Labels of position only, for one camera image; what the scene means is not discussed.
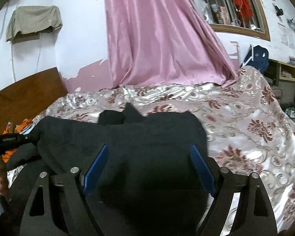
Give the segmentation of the person left hand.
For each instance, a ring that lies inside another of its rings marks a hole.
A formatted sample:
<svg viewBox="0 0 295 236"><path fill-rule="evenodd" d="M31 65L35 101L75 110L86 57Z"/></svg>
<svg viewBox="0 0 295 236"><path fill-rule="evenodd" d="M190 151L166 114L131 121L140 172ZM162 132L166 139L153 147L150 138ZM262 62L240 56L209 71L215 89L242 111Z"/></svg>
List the person left hand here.
<svg viewBox="0 0 295 236"><path fill-rule="evenodd" d="M7 178L6 164L4 161L0 164L0 195L4 197L9 196L9 181Z"/></svg>

